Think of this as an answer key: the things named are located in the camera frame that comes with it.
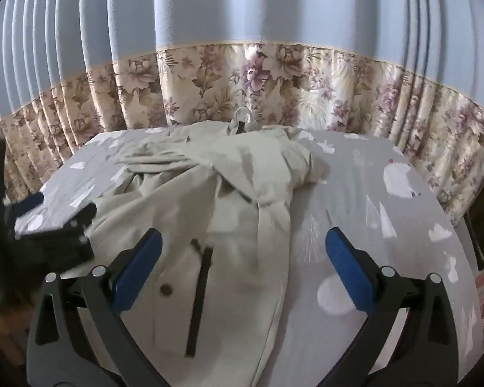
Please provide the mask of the beige trench coat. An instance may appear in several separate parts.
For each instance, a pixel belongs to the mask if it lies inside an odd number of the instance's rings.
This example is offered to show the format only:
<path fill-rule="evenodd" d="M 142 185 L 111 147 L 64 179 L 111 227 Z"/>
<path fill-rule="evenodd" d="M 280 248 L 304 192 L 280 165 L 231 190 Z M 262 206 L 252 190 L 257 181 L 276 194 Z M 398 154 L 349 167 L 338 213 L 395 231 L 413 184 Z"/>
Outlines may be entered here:
<path fill-rule="evenodd" d="M 294 190 L 323 165 L 283 126 L 231 134 L 198 122 L 151 134 L 121 158 L 90 236 L 107 265 L 149 229 L 162 256 L 122 321 L 173 386 L 254 386 L 287 290 Z"/>

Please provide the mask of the white clothes hanger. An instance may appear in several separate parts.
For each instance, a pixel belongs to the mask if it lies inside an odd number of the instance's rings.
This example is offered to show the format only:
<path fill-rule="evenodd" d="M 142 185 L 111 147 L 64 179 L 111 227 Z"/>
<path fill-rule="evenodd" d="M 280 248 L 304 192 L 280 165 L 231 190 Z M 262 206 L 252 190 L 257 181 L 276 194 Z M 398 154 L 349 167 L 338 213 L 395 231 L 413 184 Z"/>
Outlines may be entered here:
<path fill-rule="evenodd" d="M 239 107 L 230 122 L 230 134 L 243 134 L 255 127 L 253 113 L 248 107 Z"/>

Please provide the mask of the grey patterned bed sheet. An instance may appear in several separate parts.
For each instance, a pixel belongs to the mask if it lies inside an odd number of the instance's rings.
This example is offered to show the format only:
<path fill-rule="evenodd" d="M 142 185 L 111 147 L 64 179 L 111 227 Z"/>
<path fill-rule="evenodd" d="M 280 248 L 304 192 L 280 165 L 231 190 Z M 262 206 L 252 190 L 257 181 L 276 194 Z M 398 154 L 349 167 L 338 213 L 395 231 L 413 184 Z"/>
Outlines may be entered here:
<path fill-rule="evenodd" d="M 456 386 L 481 355 L 460 240 L 385 138 L 107 132 L 43 193 L 32 235 L 98 211 L 43 275 L 33 386 Z"/>

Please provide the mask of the blue floral curtain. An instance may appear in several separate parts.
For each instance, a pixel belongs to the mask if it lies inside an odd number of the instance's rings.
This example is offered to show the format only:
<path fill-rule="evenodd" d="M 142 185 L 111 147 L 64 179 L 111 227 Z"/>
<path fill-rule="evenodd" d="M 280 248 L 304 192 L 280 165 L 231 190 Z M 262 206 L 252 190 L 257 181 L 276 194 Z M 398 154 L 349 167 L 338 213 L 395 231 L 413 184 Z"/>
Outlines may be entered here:
<path fill-rule="evenodd" d="M 484 186 L 484 0 L 0 0 L 11 200 L 96 134 L 241 107 L 389 139 L 458 221 Z"/>

